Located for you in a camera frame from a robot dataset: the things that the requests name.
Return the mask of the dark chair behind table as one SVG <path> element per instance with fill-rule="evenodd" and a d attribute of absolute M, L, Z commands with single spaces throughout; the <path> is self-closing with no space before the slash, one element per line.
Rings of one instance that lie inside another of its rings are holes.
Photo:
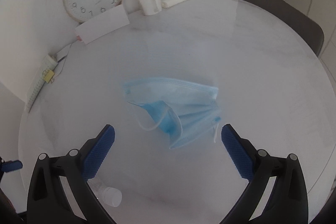
<path fill-rule="evenodd" d="M 284 0 L 245 0 L 270 12 L 290 26 L 318 56 L 322 50 L 324 33 L 322 28 L 308 16 Z"/>

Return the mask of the white card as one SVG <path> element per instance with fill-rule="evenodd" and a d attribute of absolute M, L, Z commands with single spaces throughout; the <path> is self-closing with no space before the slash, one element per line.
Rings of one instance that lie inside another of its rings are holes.
<path fill-rule="evenodd" d="M 129 23 L 124 6 L 118 5 L 80 24 L 75 35 L 78 41 L 89 44 Z"/>

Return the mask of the blue face mask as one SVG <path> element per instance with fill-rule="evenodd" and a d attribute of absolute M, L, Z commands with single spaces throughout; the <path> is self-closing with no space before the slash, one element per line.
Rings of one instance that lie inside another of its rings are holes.
<path fill-rule="evenodd" d="M 221 121 L 217 87 L 150 77 L 125 83 L 123 92 L 140 128 L 158 128 L 168 134 L 170 149 L 187 145 L 205 133 L 217 138 Z"/>

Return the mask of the white round table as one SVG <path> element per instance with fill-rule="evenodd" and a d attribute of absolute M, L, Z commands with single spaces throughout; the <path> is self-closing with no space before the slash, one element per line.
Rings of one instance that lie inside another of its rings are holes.
<path fill-rule="evenodd" d="M 41 153 L 65 155 L 106 124 L 116 139 L 98 175 L 122 191 L 110 209 L 118 223 L 218 223 L 247 186 L 220 129 L 174 148 L 162 120 L 178 113 L 166 99 L 139 102 L 125 89 L 157 77 L 218 89 L 221 126 L 231 124 L 257 149 L 298 156 L 309 218 L 327 200 L 335 176 L 335 94 L 302 38 L 272 14 L 240 0 L 189 0 L 90 44 L 70 47 L 60 75 L 46 85 L 19 132 L 21 176 L 28 186 Z"/>

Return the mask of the clear plastic bottle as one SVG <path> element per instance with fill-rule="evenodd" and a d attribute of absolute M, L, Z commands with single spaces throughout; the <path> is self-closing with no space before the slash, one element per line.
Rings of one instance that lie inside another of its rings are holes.
<path fill-rule="evenodd" d="M 92 178 L 87 182 L 101 203 L 111 207 L 118 207 L 121 204 L 122 193 L 120 190 L 106 186 L 99 178 Z"/>

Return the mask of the white mug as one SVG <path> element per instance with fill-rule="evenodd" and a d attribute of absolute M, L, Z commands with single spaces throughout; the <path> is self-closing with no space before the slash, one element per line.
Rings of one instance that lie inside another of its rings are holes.
<path fill-rule="evenodd" d="M 161 0 L 138 0 L 143 11 L 143 14 L 146 16 L 155 15 L 162 11 Z"/>

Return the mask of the white tube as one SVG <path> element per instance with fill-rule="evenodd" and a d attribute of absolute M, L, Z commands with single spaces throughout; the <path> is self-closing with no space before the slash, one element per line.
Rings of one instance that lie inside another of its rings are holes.
<path fill-rule="evenodd" d="M 168 8 L 171 8 L 171 7 L 173 7 L 175 5 L 178 5 L 178 4 L 180 4 L 182 2 L 185 2 L 185 1 L 188 1 L 188 0 L 163 0 L 161 2 L 161 6 L 164 9 L 168 9 Z"/>

